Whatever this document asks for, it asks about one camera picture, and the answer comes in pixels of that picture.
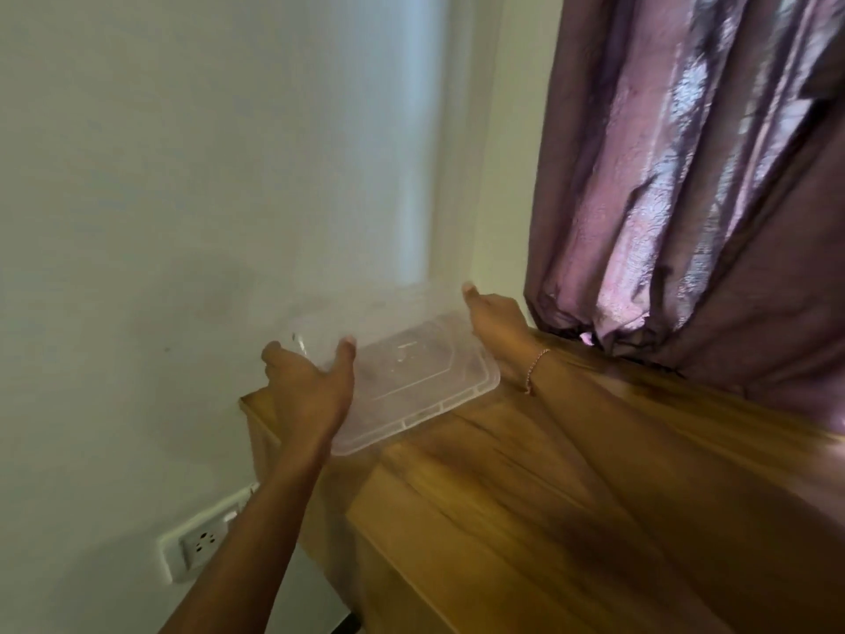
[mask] wooden surface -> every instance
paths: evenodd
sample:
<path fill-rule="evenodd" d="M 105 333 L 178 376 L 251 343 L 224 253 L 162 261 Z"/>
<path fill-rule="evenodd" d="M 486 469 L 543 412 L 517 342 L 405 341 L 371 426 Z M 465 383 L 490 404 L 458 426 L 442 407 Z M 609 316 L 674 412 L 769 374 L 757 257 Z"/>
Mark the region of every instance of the wooden surface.
<path fill-rule="evenodd" d="M 580 345 L 558 350 L 609 394 L 845 522 L 839 437 Z M 284 428 L 266 391 L 242 408 L 261 479 Z M 727 631 L 547 422 L 500 387 L 330 461 L 300 542 L 370 634 Z"/>

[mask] pink curtain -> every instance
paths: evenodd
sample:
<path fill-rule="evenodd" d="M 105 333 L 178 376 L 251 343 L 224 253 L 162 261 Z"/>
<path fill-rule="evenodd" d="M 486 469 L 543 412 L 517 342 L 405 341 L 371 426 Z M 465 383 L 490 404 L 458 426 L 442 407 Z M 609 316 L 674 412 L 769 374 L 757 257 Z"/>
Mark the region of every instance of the pink curtain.
<path fill-rule="evenodd" d="M 845 418 L 828 404 L 841 382 L 845 406 L 842 7 L 565 0 L 525 285 L 538 325 Z"/>

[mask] electrical outlet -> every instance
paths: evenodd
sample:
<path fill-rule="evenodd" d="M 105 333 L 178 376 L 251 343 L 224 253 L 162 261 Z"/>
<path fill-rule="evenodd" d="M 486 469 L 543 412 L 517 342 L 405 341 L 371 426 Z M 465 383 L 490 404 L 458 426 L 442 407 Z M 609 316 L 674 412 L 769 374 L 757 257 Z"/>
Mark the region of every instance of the electrical outlet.
<path fill-rule="evenodd" d="M 229 526 L 246 506 L 258 483 L 229 496 L 158 539 L 168 582 L 188 581 L 199 574 L 220 548 Z"/>

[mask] bracelet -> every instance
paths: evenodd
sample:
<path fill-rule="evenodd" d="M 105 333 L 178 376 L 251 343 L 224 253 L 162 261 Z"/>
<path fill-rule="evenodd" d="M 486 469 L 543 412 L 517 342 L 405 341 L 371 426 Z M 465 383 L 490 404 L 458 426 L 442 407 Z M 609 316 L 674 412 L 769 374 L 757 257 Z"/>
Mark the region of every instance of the bracelet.
<path fill-rule="evenodd" d="M 536 358 L 534 358 L 534 362 L 532 362 L 531 367 L 528 368 L 528 374 L 525 376 L 525 393 L 527 395 L 534 395 L 534 389 L 531 386 L 531 374 L 534 373 L 534 367 L 536 367 L 536 364 L 540 362 L 540 358 L 545 356 L 550 351 L 552 350 L 548 347 L 543 351 L 540 351 L 540 353 L 536 355 Z"/>

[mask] transparent lid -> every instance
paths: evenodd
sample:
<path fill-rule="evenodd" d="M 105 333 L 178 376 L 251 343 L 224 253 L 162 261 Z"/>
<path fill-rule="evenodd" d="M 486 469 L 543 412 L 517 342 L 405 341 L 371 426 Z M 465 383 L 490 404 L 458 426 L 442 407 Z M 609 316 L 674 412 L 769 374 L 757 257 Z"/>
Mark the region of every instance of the transparent lid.
<path fill-rule="evenodd" d="M 499 384 L 499 367 L 472 334 L 457 289 L 426 284 L 347 296 L 289 329 L 287 348 L 324 369 L 341 338 L 357 339 L 353 405 L 331 449 L 338 456 Z"/>

